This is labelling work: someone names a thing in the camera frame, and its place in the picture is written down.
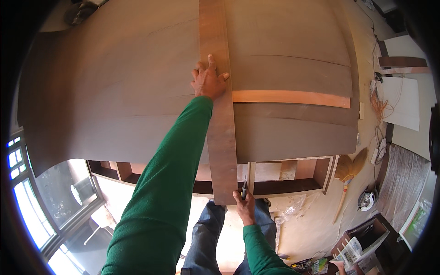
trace broom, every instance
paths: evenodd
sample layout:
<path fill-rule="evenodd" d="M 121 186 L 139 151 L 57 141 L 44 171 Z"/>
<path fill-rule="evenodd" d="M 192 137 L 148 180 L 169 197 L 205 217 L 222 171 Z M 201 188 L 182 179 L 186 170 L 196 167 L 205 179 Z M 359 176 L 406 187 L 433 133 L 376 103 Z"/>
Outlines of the broom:
<path fill-rule="evenodd" d="M 344 184 L 344 191 L 342 192 L 341 201 L 339 202 L 339 207 L 337 208 L 336 215 L 333 218 L 332 224 L 334 224 L 337 216 L 339 215 L 339 212 L 341 211 L 342 204 L 344 203 L 345 199 L 345 194 L 347 193 L 348 185 L 350 184 L 351 180 L 362 170 L 367 156 L 368 148 L 365 147 L 355 157 L 354 161 L 352 161 L 347 155 L 342 155 L 339 157 L 334 177 L 339 178 L 339 180 L 342 181 L 342 183 Z"/>

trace jeans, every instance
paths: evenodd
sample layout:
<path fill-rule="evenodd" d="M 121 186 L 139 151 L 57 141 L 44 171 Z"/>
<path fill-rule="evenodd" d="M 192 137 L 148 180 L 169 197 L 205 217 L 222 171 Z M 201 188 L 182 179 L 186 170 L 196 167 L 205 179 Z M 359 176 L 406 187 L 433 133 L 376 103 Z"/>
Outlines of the jeans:
<path fill-rule="evenodd" d="M 182 275 L 221 275 L 216 260 L 216 248 L 225 213 L 225 206 L 215 205 L 212 201 L 206 204 L 193 228 L 191 246 L 183 264 Z M 276 225 L 269 213 L 268 204 L 263 199 L 255 200 L 255 221 L 275 250 Z M 234 275 L 251 275 L 246 255 Z"/>

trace dusty floor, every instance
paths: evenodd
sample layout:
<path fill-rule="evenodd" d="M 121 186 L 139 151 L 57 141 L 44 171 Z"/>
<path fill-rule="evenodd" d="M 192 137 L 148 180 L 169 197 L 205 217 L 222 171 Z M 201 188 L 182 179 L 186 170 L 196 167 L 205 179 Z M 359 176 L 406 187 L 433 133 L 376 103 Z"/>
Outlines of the dusty floor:
<path fill-rule="evenodd" d="M 377 55 L 380 54 L 378 45 L 372 33 L 372 22 L 363 10 L 374 21 L 374 29 L 379 40 L 394 37 L 395 34 L 385 23 L 384 19 L 376 12 L 369 10 L 362 2 L 343 0 L 344 11 L 348 18 L 350 29 L 356 48 L 359 68 L 360 101 L 365 103 L 365 119 L 359 120 L 360 146 L 358 153 L 364 147 L 369 147 L 368 161 L 362 171 L 350 183 L 345 203 L 335 224 L 331 224 L 341 198 L 343 185 L 339 180 L 334 180 L 327 194 L 317 193 L 306 198 L 306 204 L 301 214 L 292 217 L 282 224 L 279 253 L 290 255 L 291 262 L 297 262 L 312 256 L 329 256 L 330 250 L 339 239 L 342 232 L 350 229 L 375 214 L 374 207 L 370 211 L 357 211 L 357 199 L 361 192 L 374 182 L 374 166 L 369 162 L 376 142 L 374 128 L 377 124 L 375 114 L 369 104 L 369 86 L 373 79 L 372 52 L 375 47 L 375 67 L 378 68 Z M 128 203 L 134 187 L 122 185 L 100 179 L 99 184 L 103 193 L 108 197 L 108 208 L 119 221 L 125 205 Z M 283 197 L 271 198 L 271 212 L 281 214 L 288 206 L 299 198 Z M 187 242 L 182 251 L 186 255 L 191 244 L 191 231 L 198 220 L 206 202 L 206 198 L 193 197 L 191 213 L 187 230 Z M 235 206 L 229 206 L 226 213 L 223 231 L 217 246 L 217 262 L 221 271 L 234 271 L 241 263 L 244 256 L 244 243 L 242 240 L 242 222 L 238 217 Z M 183 264 L 179 261 L 178 269 Z"/>

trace light orange veneer strip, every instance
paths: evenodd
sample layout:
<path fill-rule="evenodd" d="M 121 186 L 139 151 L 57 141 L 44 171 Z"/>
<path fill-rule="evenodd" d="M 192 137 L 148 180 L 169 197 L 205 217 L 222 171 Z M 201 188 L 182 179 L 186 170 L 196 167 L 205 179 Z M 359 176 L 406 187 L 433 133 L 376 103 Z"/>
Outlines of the light orange veneer strip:
<path fill-rule="evenodd" d="M 302 91 L 243 90 L 232 91 L 232 100 L 238 102 L 300 103 L 350 109 L 350 98 L 338 95 Z"/>

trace green sleeve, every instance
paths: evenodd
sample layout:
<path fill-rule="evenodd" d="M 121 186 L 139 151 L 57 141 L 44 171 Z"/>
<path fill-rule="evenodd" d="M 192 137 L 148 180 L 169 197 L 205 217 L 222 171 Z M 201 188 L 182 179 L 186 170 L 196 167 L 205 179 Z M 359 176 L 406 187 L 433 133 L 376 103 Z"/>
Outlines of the green sleeve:
<path fill-rule="evenodd" d="M 199 96 L 177 118 L 136 184 L 102 274 L 175 274 L 212 109 Z"/>
<path fill-rule="evenodd" d="M 288 267 L 270 247 L 259 225 L 243 227 L 246 255 L 253 275 L 299 274 Z"/>

